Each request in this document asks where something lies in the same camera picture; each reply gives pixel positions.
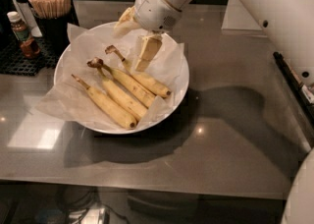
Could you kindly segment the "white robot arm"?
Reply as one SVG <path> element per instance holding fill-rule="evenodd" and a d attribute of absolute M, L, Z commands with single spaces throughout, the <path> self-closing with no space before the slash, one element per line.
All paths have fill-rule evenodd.
<path fill-rule="evenodd" d="M 191 0 L 135 0 L 114 28 L 115 36 L 134 29 L 168 32 Z M 288 74 L 299 82 L 302 104 L 313 108 L 314 98 L 314 0 L 239 0 L 279 52 Z"/>

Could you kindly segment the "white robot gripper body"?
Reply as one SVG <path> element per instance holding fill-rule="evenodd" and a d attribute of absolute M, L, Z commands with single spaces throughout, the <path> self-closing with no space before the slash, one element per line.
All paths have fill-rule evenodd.
<path fill-rule="evenodd" d="M 134 18 L 142 28 L 155 32 L 168 32 L 181 19 L 182 12 L 167 0 L 135 0 Z"/>

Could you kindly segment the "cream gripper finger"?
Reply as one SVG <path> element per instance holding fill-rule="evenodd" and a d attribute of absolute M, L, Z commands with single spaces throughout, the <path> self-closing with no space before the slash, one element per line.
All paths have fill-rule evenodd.
<path fill-rule="evenodd" d="M 139 28 L 140 24 L 135 18 L 135 8 L 128 7 L 116 22 L 113 30 L 113 36 L 120 38 L 127 35 L 130 31 Z"/>
<path fill-rule="evenodd" d="M 137 57 L 134 68 L 142 72 L 147 69 L 162 46 L 162 36 L 158 33 L 140 36 L 136 42 Z"/>

